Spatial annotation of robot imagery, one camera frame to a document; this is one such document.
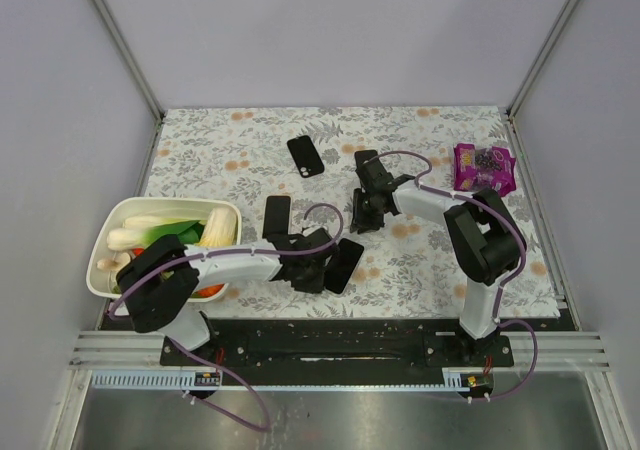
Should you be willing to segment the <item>silver smartphone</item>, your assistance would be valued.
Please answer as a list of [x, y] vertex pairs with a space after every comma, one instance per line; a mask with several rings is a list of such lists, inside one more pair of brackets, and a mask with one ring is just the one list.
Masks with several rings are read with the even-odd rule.
[[353, 273], [356, 271], [364, 247], [350, 239], [343, 238], [337, 252], [331, 257], [324, 274], [324, 289], [340, 295], [344, 292]]

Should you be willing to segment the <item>blue smartphone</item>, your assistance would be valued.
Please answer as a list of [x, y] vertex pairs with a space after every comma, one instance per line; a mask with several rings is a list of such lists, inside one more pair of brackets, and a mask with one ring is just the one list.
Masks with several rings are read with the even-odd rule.
[[270, 195], [266, 198], [262, 237], [288, 235], [290, 227], [291, 197]]

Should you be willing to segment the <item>black phone case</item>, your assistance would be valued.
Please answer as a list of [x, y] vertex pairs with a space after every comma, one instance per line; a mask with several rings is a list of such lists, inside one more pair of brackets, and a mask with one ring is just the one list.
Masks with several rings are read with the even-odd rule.
[[302, 178], [314, 177], [324, 172], [324, 163], [308, 135], [288, 140], [287, 148]]

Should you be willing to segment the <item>dark smartphone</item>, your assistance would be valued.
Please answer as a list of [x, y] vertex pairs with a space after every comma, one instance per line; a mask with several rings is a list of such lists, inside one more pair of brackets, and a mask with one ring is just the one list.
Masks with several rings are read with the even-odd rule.
[[354, 153], [356, 170], [368, 168], [372, 163], [376, 161], [378, 152], [376, 150], [359, 150]]

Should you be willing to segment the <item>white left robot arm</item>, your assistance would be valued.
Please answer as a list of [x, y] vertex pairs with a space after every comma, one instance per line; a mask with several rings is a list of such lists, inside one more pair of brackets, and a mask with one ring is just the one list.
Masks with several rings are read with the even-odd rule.
[[126, 307], [135, 332], [158, 332], [193, 351], [213, 334], [205, 317], [187, 307], [195, 292], [237, 281], [284, 281], [299, 291], [320, 292], [337, 252], [336, 239], [322, 227], [218, 248], [167, 235], [117, 273], [118, 303]]

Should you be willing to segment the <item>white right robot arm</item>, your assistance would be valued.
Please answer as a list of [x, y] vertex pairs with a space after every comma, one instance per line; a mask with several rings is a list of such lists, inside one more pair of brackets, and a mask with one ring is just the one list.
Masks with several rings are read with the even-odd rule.
[[411, 214], [446, 228], [458, 265], [467, 277], [459, 324], [481, 340], [498, 328], [504, 286], [522, 270], [526, 243], [497, 191], [472, 195], [419, 183], [417, 176], [393, 176], [374, 150], [355, 153], [360, 186], [353, 193], [352, 233], [384, 227], [387, 214]]

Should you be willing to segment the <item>floral tablecloth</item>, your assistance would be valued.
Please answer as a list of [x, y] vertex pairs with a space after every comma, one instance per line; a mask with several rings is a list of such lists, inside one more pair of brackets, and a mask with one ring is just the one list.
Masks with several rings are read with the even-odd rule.
[[[308, 135], [324, 163], [302, 178], [287, 141]], [[450, 189], [453, 148], [508, 144], [494, 106], [172, 109], [166, 113], [145, 193], [233, 203], [241, 239], [262, 234], [266, 198], [291, 197], [291, 227], [347, 226], [358, 186], [354, 153], [373, 149], [394, 175]], [[285, 282], [240, 282], [201, 310], [213, 318], [455, 318], [466, 278], [446, 230], [414, 215], [387, 216], [363, 234], [344, 292], [309, 295]]]

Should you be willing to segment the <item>orange carrot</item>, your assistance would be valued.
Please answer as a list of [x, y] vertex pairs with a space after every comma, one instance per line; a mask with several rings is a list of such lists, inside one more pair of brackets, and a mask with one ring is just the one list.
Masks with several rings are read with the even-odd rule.
[[218, 294], [223, 288], [224, 284], [205, 287], [198, 291], [198, 295], [202, 298], [209, 298]]

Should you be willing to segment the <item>purple snack bag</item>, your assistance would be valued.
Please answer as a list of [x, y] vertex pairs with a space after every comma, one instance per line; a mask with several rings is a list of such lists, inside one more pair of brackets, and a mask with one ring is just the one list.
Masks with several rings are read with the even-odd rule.
[[506, 148], [459, 143], [454, 147], [454, 189], [475, 192], [490, 188], [504, 197], [517, 188], [515, 164]]

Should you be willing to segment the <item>white green leek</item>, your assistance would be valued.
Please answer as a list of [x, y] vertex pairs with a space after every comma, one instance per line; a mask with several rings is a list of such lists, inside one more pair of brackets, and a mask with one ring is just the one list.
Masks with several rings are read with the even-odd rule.
[[158, 239], [175, 235], [182, 244], [197, 243], [204, 231], [199, 221], [182, 221], [148, 228], [119, 228], [107, 235], [107, 247], [113, 251], [146, 249]]

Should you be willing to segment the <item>brown mushroom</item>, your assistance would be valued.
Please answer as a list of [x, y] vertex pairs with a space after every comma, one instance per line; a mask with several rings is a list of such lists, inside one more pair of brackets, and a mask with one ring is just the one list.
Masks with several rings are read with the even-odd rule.
[[107, 273], [118, 273], [131, 262], [128, 252], [116, 253], [113, 257], [99, 259], [96, 268]]

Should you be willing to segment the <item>white plastic bin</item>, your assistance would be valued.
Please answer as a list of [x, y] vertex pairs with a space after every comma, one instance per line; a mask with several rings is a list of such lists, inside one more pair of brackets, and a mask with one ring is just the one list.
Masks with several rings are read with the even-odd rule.
[[154, 216], [206, 221], [209, 214], [217, 208], [226, 208], [235, 214], [236, 227], [233, 244], [239, 244], [242, 235], [242, 217], [239, 209], [230, 202], [168, 197], [134, 197], [121, 201], [107, 216], [95, 241], [86, 272], [86, 285], [89, 291], [102, 298], [116, 299], [118, 297], [118, 294], [112, 292], [115, 285], [115, 274], [99, 270], [97, 262], [115, 255], [115, 252], [108, 249], [107, 236], [111, 230], [121, 228], [127, 218]]

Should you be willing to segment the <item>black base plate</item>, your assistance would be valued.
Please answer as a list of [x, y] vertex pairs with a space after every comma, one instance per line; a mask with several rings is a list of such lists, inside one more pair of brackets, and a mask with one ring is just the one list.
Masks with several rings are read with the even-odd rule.
[[226, 367], [267, 362], [381, 361], [427, 368], [511, 368], [499, 330], [470, 338], [456, 319], [209, 319], [194, 353]]

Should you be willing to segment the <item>aluminium rail frame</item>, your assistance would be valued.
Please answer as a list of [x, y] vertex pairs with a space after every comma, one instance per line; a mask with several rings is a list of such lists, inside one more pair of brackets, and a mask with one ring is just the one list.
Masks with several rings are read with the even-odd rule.
[[[538, 332], [533, 343], [526, 332], [508, 332], [510, 352], [520, 368], [532, 360], [539, 372], [608, 372], [610, 364], [600, 336], [594, 332]], [[180, 352], [160, 334], [128, 331], [85, 331], [73, 345], [69, 365], [87, 368], [146, 369], [160, 365], [164, 355]]]

